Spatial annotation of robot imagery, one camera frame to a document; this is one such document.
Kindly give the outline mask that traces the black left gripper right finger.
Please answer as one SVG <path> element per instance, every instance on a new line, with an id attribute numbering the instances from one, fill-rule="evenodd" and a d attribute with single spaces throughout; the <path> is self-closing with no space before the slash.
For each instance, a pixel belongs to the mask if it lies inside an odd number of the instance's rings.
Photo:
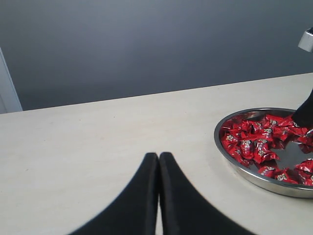
<path id="1" fill-rule="evenodd" d="M 247 229 L 217 210 L 194 188 L 182 172 L 172 153 L 161 153 L 159 168 L 163 234 L 247 234 Z"/>

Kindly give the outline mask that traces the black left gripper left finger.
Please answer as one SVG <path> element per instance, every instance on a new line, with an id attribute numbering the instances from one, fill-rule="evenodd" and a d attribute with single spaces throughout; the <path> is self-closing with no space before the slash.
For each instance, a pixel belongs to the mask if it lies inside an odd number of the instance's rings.
<path id="1" fill-rule="evenodd" d="M 154 235 L 159 195 L 159 160 L 146 153 L 122 192 L 73 235 Z"/>

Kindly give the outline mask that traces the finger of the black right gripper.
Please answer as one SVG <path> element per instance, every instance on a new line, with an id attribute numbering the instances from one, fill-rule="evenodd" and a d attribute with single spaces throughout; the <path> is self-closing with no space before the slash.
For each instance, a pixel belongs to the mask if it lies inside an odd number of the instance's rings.
<path id="1" fill-rule="evenodd" d="M 306 101 L 294 112 L 291 119 L 300 127 L 313 125 L 313 91 Z"/>

